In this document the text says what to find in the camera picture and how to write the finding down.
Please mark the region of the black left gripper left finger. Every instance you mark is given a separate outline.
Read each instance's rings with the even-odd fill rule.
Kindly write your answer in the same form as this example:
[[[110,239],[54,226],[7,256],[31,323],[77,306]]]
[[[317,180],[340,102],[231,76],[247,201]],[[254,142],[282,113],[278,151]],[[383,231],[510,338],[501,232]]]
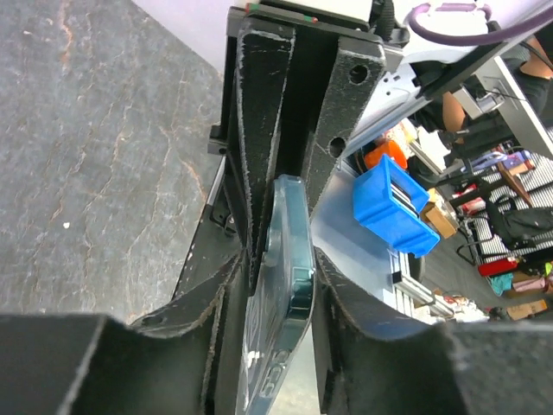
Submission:
[[[247,298],[243,253],[132,325],[4,315],[4,414],[232,414]]]

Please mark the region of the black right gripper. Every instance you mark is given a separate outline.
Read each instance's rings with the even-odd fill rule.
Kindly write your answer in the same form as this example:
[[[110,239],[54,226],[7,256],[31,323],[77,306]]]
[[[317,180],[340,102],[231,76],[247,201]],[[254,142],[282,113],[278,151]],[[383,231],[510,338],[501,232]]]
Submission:
[[[257,275],[264,248],[278,123],[293,49],[284,114],[309,127],[318,119],[302,169],[308,202],[316,203],[337,163],[332,140],[349,141],[385,71],[385,55],[388,64],[398,64],[396,55],[410,40],[392,5],[392,1],[373,1],[366,22],[285,10],[260,1],[229,9],[221,120],[210,131],[208,151],[226,153],[237,62],[238,144],[252,277]],[[247,25],[239,31],[247,16],[277,25]]]

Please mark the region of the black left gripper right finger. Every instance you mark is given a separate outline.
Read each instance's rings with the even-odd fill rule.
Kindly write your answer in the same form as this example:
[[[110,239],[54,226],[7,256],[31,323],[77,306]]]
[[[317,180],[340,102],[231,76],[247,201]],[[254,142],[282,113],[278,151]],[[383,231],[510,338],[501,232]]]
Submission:
[[[399,313],[315,254],[312,331],[324,414],[549,414],[552,325]]]

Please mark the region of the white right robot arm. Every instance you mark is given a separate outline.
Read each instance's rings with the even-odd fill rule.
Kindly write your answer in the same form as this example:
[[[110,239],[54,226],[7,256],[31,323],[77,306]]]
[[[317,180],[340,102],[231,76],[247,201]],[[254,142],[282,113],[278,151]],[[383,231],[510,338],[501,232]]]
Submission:
[[[552,5],[501,28],[486,3],[429,1],[398,12],[377,1],[369,19],[331,6],[242,1],[227,15],[225,83],[213,136],[226,147],[228,206],[250,280],[265,253],[275,180],[305,181],[316,207],[337,158],[456,92],[522,39],[550,39]]]

